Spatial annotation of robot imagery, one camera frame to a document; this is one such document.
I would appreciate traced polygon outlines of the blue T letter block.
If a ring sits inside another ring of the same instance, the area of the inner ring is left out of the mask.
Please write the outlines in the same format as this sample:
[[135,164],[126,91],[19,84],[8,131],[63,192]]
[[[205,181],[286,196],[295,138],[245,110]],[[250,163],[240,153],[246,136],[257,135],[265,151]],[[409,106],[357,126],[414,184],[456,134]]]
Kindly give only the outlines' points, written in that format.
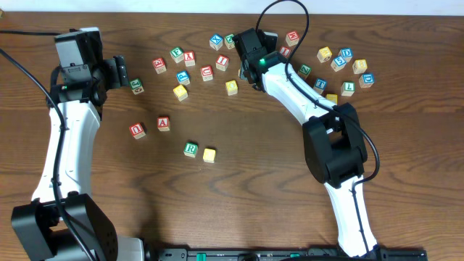
[[326,89],[326,86],[327,86],[327,81],[326,80],[323,80],[321,78],[317,78],[316,81],[315,81],[315,84],[313,86],[313,89],[318,93],[318,94],[322,94],[325,89]]

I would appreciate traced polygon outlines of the green R letter block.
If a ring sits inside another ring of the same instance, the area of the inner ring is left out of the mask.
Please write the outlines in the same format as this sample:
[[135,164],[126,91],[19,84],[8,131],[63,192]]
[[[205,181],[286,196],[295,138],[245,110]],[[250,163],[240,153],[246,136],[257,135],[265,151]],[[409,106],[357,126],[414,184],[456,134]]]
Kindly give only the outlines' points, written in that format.
[[195,143],[187,142],[183,153],[188,157],[195,157],[198,152],[198,145]]

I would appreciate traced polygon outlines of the yellow O block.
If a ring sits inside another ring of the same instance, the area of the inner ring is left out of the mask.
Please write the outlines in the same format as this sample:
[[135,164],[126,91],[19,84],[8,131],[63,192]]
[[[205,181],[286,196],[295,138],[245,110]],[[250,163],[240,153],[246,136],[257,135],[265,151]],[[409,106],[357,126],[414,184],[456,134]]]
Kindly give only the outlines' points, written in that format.
[[226,91],[229,96],[238,93],[238,85],[235,80],[230,80],[225,83]]

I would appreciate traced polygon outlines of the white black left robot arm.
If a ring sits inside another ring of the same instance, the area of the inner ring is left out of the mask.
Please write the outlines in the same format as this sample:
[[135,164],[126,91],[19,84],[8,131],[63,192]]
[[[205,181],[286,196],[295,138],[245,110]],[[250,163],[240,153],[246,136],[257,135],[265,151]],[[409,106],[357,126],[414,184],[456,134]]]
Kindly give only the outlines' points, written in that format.
[[12,210],[12,228],[30,260],[149,260],[144,241],[119,236],[91,196],[102,107],[109,90],[129,84],[125,60],[103,58],[97,27],[56,33],[54,43],[46,162],[31,202]]

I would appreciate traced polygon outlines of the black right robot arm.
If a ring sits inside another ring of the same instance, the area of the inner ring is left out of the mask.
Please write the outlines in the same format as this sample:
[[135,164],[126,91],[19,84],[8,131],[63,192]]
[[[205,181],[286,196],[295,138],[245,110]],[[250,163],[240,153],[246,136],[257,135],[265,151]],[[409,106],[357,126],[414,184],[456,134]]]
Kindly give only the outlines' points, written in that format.
[[232,38],[241,60],[241,77],[277,99],[302,125],[305,162],[330,197],[339,231],[338,244],[349,257],[366,257],[377,245],[363,196],[366,145],[350,104],[322,97],[275,50],[277,36],[253,28]]

